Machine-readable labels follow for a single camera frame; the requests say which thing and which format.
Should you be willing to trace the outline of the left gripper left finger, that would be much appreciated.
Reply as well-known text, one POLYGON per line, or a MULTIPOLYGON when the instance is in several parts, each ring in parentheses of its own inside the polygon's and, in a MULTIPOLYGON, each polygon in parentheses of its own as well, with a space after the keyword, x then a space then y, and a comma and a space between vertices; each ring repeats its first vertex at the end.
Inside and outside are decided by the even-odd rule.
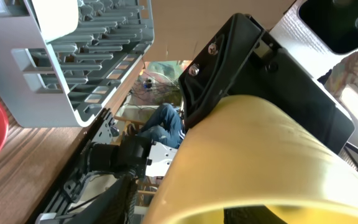
POLYGON ((127 174, 113 183, 86 209, 75 215, 68 224, 129 224, 133 223, 137 200, 136 178, 127 174))

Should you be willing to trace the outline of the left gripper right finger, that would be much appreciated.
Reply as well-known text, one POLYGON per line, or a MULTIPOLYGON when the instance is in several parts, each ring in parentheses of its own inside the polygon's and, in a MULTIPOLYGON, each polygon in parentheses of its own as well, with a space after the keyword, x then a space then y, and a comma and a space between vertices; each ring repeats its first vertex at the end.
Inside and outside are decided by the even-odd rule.
POLYGON ((286 224, 265 206, 224 209, 224 224, 286 224))

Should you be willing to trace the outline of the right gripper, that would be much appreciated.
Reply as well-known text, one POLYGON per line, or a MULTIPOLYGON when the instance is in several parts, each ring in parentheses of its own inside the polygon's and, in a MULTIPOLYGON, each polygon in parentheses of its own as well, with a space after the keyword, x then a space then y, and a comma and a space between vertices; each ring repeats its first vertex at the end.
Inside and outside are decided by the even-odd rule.
POLYGON ((355 131, 344 107, 248 14, 233 14, 178 82, 186 128, 207 117, 229 89, 273 103, 335 154, 355 131), (264 58, 251 55, 260 40, 272 51, 264 58))

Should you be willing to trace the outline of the yellow plastic cup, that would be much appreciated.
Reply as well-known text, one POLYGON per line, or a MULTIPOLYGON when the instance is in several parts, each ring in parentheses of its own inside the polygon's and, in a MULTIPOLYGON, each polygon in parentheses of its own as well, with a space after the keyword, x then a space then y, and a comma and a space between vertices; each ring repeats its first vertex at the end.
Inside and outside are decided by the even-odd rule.
POLYGON ((358 223, 358 172, 270 102, 225 97, 187 132, 144 223, 257 207, 287 223, 358 223))

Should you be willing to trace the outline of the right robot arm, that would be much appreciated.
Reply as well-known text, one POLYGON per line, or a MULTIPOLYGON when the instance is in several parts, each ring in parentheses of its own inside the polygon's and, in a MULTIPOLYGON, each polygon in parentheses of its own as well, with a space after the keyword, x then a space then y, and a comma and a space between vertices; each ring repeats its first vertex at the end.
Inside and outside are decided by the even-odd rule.
POLYGON ((355 50, 358 1, 297 1, 271 30, 233 14, 179 78, 185 126, 201 122, 225 96, 253 96, 340 154, 355 127, 323 86, 334 64, 355 50))

